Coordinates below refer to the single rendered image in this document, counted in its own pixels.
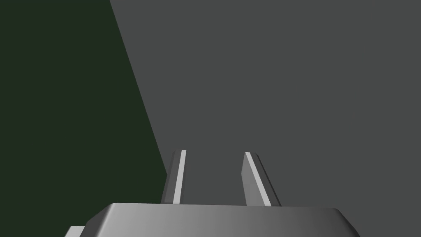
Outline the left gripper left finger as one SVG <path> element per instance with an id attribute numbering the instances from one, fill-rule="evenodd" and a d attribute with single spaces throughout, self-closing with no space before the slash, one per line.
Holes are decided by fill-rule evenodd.
<path id="1" fill-rule="evenodd" d="M 182 204 L 185 191 L 186 150 L 175 150 L 171 156 L 161 204 Z"/>

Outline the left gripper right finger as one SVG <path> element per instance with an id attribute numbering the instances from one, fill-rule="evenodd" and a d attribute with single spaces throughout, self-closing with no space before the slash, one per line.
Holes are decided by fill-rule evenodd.
<path id="1" fill-rule="evenodd" d="M 245 152 L 241 177 L 247 206 L 282 206 L 257 153 Z"/>

